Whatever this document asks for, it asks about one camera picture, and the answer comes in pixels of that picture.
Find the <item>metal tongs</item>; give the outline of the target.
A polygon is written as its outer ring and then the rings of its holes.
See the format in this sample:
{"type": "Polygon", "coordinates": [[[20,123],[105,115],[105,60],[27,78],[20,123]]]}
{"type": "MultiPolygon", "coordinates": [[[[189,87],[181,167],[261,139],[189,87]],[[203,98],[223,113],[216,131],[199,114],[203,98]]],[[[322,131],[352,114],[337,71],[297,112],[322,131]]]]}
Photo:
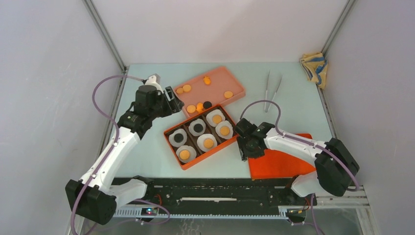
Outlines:
{"type": "Polygon", "coordinates": [[[267,101],[273,101],[279,88],[281,85],[283,79],[283,75],[281,73],[279,73],[277,75],[277,84],[275,88],[271,88],[271,71],[268,72],[268,76],[267,76],[267,84],[266,84],[266,89],[265,89],[265,100],[267,101]]]}

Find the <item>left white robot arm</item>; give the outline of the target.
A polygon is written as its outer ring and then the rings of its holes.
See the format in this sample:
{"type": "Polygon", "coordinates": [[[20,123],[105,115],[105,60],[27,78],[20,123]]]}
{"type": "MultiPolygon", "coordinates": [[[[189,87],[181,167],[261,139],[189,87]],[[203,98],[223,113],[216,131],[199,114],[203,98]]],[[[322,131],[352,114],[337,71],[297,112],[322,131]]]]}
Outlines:
{"type": "Polygon", "coordinates": [[[112,182],[127,155],[143,139],[153,121],[178,113],[183,106],[170,86],[164,90],[158,85],[138,88],[135,101],[115,124],[112,142],[79,180],[69,180],[65,187],[72,224],[75,216],[79,215],[105,225],[120,207],[137,199],[143,204],[154,200],[155,191],[143,180],[132,178],[115,186],[112,182]]]}

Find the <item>orange cookie box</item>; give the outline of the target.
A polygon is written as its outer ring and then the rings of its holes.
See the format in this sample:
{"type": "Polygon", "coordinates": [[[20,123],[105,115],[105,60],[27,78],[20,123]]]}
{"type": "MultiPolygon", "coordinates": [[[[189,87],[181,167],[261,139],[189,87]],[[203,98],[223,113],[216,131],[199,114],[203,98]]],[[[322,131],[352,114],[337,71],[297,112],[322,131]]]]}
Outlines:
{"type": "Polygon", "coordinates": [[[164,131],[164,137],[182,170],[236,142],[236,125],[221,105],[191,117],[164,131]]]}

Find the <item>pink cookie tray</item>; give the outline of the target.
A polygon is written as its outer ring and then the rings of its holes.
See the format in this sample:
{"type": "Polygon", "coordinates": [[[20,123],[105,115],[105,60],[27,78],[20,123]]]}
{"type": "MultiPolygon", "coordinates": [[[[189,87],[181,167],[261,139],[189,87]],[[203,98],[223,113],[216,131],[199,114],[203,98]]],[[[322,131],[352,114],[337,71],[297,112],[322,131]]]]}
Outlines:
{"type": "Polygon", "coordinates": [[[197,75],[194,78],[177,85],[173,91],[177,97],[182,102],[184,102],[182,111],[187,118],[198,114],[197,111],[189,114],[186,111],[188,105],[196,106],[198,103],[210,101],[213,106],[220,104],[224,107],[243,98],[246,95],[246,89],[244,86],[225,66],[219,66],[200,75],[197,75]],[[210,85],[206,85],[203,82],[204,76],[210,77],[210,85]],[[176,90],[186,84],[191,86],[191,91],[188,93],[183,92],[182,94],[176,94],[176,90]],[[225,91],[232,91],[233,97],[226,99],[224,97],[225,91]]]}

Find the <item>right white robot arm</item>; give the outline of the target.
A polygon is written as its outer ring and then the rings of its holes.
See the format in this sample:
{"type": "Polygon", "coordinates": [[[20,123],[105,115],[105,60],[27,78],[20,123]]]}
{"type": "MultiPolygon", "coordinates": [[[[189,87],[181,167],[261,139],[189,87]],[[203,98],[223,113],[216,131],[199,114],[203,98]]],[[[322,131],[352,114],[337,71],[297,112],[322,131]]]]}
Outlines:
{"type": "Polygon", "coordinates": [[[256,126],[245,118],[235,131],[241,158],[248,161],[253,179],[291,179],[284,192],[289,204],[322,191],[343,196],[356,183],[360,167],[339,139],[315,141],[267,122],[256,126]]]}

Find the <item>orange box lid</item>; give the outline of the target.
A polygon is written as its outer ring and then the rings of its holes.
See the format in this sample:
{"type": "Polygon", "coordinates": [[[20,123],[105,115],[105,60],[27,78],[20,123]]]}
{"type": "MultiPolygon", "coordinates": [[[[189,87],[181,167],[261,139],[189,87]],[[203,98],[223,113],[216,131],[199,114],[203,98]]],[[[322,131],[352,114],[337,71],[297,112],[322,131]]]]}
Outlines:
{"type": "Polygon", "coordinates": [[[276,138],[263,157],[248,159],[251,178],[291,178],[314,172],[315,157],[311,150],[309,145],[299,141],[276,138]]]}

